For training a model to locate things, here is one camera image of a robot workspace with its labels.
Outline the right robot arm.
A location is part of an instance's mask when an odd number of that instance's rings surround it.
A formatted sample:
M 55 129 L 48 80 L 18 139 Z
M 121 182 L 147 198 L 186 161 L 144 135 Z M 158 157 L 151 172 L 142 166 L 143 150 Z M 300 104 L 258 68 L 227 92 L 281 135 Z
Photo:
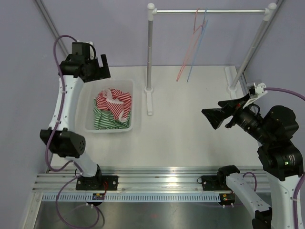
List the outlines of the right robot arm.
M 305 225 L 298 199 L 305 173 L 302 154 L 291 141 L 299 128 L 296 116 L 282 105 L 273 106 L 266 116 L 261 116 L 252 111 L 257 99 L 258 96 L 246 95 L 220 101 L 217 108 L 203 109 L 202 114 L 214 129 L 229 119 L 226 128 L 237 125 L 259 142 L 258 158 L 269 181 L 272 203 L 265 203 L 234 165 L 219 168 L 215 183 L 230 189 L 241 200 L 252 217 L 253 228 L 302 229 Z

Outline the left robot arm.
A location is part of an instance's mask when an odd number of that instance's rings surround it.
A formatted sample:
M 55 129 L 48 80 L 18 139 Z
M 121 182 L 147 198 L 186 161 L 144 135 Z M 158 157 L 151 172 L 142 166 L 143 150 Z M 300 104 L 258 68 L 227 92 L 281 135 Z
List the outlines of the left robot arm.
M 45 162 L 53 172 L 62 171 L 72 163 L 80 174 L 77 190 L 107 190 L 107 178 L 100 166 L 86 153 L 85 137 L 75 132 L 78 100 L 85 83 L 110 77 L 106 56 L 98 63 L 96 50 L 89 42 L 73 42 L 71 54 L 57 62 L 59 93 L 52 120 L 47 129 L 40 131 L 46 145 Z

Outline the pink wire hanger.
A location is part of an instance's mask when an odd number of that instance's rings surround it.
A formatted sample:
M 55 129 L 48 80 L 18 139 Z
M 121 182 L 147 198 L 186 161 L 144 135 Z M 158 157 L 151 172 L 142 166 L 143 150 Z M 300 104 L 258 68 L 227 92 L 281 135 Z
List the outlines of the pink wire hanger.
M 198 8 L 195 12 L 195 15 L 194 15 L 194 21 L 193 21 L 193 32 L 192 32 L 192 36 L 191 36 L 191 39 L 189 41 L 189 44 L 188 44 L 188 47 L 187 47 L 187 51 L 185 53 L 185 56 L 184 56 L 184 59 L 183 59 L 183 63 L 180 67 L 180 70 L 178 72 L 178 75 L 177 75 L 177 78 L 176 78 L 176 81 L 178 82 L 181 78 L 181 75 L 192 55 L 192 53 L 194 52 L 195 50 L 195 47 L 197 46 L 197 43 L 199 41 L 199 38 L 202 34 L 202 30 L 203 30 L 203 27 L 205 25 L 205 14 L 204 14 L 204 17 L 203 17 L 203 22 L 200 23 L 199 25 L 197 25 L 197 17 L 199 15 L 199 10 L 200 8 Z

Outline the green striped tank top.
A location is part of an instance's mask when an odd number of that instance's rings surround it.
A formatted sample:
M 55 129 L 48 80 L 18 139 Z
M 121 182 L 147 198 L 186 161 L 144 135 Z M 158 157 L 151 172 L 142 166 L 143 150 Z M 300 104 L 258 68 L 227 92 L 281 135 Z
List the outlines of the green striped tank top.
M 93 126 L 96 130 L 114 130 L 127 129 L 131 127 L 131 113 L 128 113 L 127 120 L 120 122 L 114 119 L 114 115 L 110 110 L 102 110 L 97 107 L 96 99 L 93 100 Z

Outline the blue wire hanger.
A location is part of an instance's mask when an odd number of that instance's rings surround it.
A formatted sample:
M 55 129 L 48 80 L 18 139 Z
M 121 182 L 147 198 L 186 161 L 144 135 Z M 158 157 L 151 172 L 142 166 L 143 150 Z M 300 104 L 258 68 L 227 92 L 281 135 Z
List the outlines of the blue wire hanger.
M 191 64 L 191 67 L 190 67 L 190 70 L 189 70 L 189 73 L 188 73 L 188 76 L 187 76 L 187 80 L 186 80 L 187 83 L 190 80 L 190 77 L 191 77 L 191 74 L 192 74 L 192 70 L 193 70 L 196 58 L 198 56 L 198 53 L 199 53 L 199 48 L 200 48 L 200 46 L 201 46 L 201 44 L 203 42 L 203 36 L 204 36 L 205 30 L 206 30 L 207 23 L 208 23 L 208 20 L 205 19 L 205 25 L 203 27 L 202 34 L 201 34 L 201 36 L 199 38 L 199 41 L 197 43 L 197 46 L 195 47 L 194 52 L 192 53 L 192 55 L 191 55 L 191 57 L 190 57 L 190 59 L 188 61 L 188 63 Z

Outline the red striped tank top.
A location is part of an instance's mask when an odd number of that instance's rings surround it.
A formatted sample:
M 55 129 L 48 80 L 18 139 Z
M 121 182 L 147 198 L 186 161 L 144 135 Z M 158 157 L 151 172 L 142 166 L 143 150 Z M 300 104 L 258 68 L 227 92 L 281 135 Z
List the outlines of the red striped tank top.
M 110 111 L 114 120 L 124 123 L 132 108 L 132 96 L 119 89 L 104 89 L 96 97 L 97 108 Z

